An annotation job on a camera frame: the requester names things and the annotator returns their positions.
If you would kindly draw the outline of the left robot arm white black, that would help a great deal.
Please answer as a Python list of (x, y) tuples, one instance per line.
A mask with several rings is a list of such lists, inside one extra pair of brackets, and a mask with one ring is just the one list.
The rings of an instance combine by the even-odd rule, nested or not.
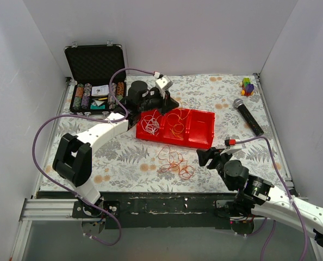
[(130, 130), (140, 120), (141, 113), (158, 110), (162, 115), (176, 109), (179, 103), (169, 92), (173, 82), (167, 76), (155, 81), (153, 88), (137, 80), (131, 84), (127, 96), (106, 118), (90, 129), (71, 135), (63, 135), (55, 154), (53, 169), (73, 188), (82, 204), (83, 212), (93, 218), (102, 214), (103, 201), (100, 192), (90, 179), (92, 156), (114, 137)]

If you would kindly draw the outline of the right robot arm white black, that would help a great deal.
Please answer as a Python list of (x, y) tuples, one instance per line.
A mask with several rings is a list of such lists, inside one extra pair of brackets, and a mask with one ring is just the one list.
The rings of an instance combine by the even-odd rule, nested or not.
[(199, 165), (216, 170), (226, 188), (236, 193), (234, 211), (240, 216), (253, 214), (274, 219), (306, 232), (323, 247), (323, 207), (289, 196), (271, 182), (250, 174), (241, 161), (232, 159), (234, 151), (215, 147), (196, 151)]

